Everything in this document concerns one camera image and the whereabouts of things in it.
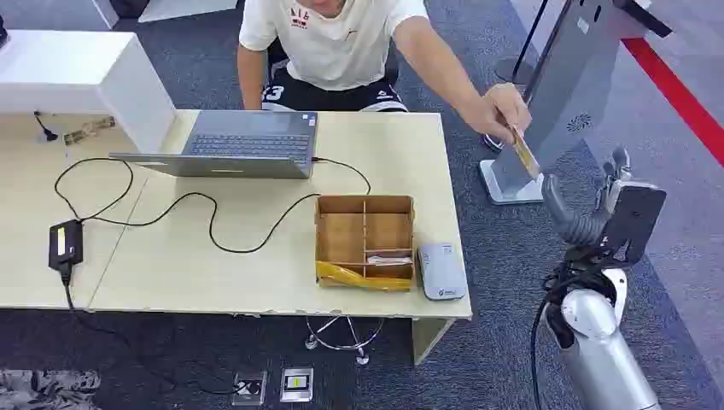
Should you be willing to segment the person's left hand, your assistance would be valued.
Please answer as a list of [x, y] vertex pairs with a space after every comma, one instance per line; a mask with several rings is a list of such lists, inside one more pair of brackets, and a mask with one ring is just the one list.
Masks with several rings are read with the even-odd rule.
[[494, 85], [484, 95], [473, 90], [455, 109], [473, 130], [504, 144], [514, 143], [515, 132], [525, 132], [532, 121], [528, 105], [512, 83]]

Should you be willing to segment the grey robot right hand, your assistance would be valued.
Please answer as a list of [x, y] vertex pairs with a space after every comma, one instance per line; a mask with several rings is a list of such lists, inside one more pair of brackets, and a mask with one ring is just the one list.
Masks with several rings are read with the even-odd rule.
[[623, 147], [604, 164], [605, 176], [590, 214], [568, 209], [553, 174], [544, 177], [543, 202], [555, 231], [569, 245], [564, 260], [595, 269], [625, 268], [642, 258], [667, 193], [633, 178], [631, 160]]

